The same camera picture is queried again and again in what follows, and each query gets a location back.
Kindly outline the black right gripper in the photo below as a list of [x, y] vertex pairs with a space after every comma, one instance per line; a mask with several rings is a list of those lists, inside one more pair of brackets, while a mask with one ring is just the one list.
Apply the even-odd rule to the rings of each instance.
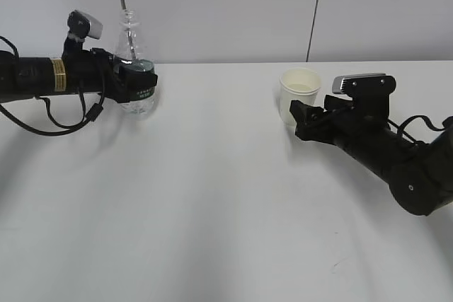
[[299, 139], [336, 146], [346, 153], [391, 153], [393, 132], [387, 108], [361, 108], [333, 95], [326, 95], [324, 108], [293, 100], [289, 112]]

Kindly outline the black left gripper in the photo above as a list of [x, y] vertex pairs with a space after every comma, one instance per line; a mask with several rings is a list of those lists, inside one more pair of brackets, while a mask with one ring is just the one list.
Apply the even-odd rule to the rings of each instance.
[[116, 103], [128, 103], [131, 101], [128, 90], [145, 90], [157, 85], [158, 76], [152, 62], [119, 65], [119, 61], [103, 48], [83, 50], [76, 57], [76, 77], [83, 84], [84, 91], [103, 93]]

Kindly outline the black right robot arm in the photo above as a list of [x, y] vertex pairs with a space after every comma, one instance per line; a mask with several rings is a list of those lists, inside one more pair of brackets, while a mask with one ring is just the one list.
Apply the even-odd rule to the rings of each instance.
[[344, 100], [325, 97], [323, 107], [293, 100], [289, 112], [302, 141], [336, 146], [373, 172], [407, 212], [428, 216], [452, 203], [452, 118], [430, 143], [408, 137], [389, 119], [389, 100]]

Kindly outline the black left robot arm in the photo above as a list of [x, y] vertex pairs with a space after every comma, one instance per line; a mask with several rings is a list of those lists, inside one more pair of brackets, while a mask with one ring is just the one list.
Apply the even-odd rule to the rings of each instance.
[[10, 52], [1, 52], [2, 103], [80, 91], [128, 103], [153, 95], [157, 81], [151, 62], [121, 59], [99, 48], [61, 59], [17, 58]]

